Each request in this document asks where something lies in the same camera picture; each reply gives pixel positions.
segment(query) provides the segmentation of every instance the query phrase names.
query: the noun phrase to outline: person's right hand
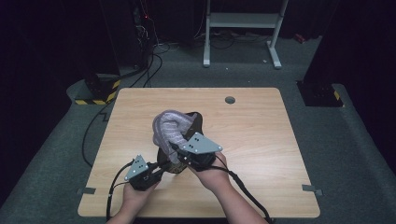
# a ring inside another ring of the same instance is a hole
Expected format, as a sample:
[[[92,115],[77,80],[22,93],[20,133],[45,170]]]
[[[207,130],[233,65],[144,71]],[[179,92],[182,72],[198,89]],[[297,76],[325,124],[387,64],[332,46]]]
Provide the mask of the person's right hand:
[[[219,160],[221,159],[227,165],[227,160],[225,156],[221,152],[217,152],[216,156],[218,156],[218,158],[216,158],[216,160],[213,162],[212,165],[226,168],[224,167],[223,163]],[[231,186],[230,178],[227,172],[216,169],[209,169],[209,170],[197,172],[193,168],[191,167],[189,168],[192,170],[193,173],[195,173],[198,176],[199,180],[204,185],[204,187],[211,190],[214,193],[216,193],[220,189],[224,189]]]

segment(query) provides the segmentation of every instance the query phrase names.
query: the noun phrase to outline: dark background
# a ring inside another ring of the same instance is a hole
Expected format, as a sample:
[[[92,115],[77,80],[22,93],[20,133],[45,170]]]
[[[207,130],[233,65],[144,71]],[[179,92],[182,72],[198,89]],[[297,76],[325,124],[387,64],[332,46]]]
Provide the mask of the dark background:
[[[159,0],[148,1],[149,4],[155,2],[160,4]],[[181,22],[174,25],[179,32],[186,30],[186,34],[190,35],[169,32],[169,22],[167,24],[166,21],[156,24],[158,35],[174,39],[179,37],[180,41],[188,43],[191,34],[199,28],[202,5],[198,2],[202,1],[179,1],[179,4],[173,5],[166,5],[166,2],[171,4],[176,1],[161,1],[163,12],[157,16],[170,15],[166,13],[167,8],[180,12],[178,16],[187,19],[177,20],[177,17],[169,16],[169,20]],[[3,97],[1,203],[67,112],[71,101],[66,89],[82,79],[71,56],[73,54],[70,54],[70,45],[79,45],[83,52],[82,59],[94,73],[117,75],[120,71],[120,55],[110,38],[114,35],[112,32],[117,31],[111,31],[106,26],[106,17],[99,3],[93,0],[0,3],[0,91]],[[213,1],[212,8],[218,11],[258,12],[277,11],[279,6],[276,0],[223,3]],[[337,3],[334,0],[290,0],[280,36],[292,38],[294,34],[300,34],[309,39],[324,35],[305,81],[344,84],[368,132],[395,171],[392,162],[395,161],[396,148],[393,118],[396,91],[392,84],[396,81],[396,35],[392,26],[395,18],[391,13],[394,4],[385,0],[343,0],[334,13]],[[77,25],[78,30],[85,30],[86,34],[74,33]]]

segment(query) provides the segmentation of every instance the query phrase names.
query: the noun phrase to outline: forearm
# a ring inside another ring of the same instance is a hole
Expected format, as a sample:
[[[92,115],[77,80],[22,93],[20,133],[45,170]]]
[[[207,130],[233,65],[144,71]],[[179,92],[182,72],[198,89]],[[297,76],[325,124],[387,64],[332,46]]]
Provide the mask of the forearm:
[[[232,185],[213,193],[218,198],[230,224],[267,223]]]

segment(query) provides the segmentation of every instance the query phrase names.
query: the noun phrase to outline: metal bracket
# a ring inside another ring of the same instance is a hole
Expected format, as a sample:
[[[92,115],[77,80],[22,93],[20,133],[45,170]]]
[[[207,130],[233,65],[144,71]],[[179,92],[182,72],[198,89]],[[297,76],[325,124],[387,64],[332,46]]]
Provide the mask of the metal bracket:
[[[134,163],[132,163],[131,168],[128,173],[124,177],[125,181],[130,180],[132,177],[142,174],[147,171],[149,166],[146,164],[145,160],[141,155],[137,155],[136,159],[134,159]]]
[[[312,191],[315,193],[317,196],[322,196],[323,195],[323,190],[321,189],[316,189],[315,186],[312,185],[302,185],[303,191]]]
[[[195,133],[190,140],[183,145],[183,150],[189,151],[193,154],[204,154],[222,151],[222,147],[212,140],[206,138],[201,133]]]

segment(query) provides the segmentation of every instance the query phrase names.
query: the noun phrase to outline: black curtain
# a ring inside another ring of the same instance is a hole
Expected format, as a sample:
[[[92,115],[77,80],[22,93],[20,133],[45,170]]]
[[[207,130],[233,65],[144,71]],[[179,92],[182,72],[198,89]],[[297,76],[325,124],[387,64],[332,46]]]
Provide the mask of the black curtain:
[[[67,112],[66,89],[81,76],[66,53],[60,1],[2,1],[0,17],[2,204]]]
[[[396,173],[394,8],[394,1],[340,0],[304,83],[344,84],[367,131]]]

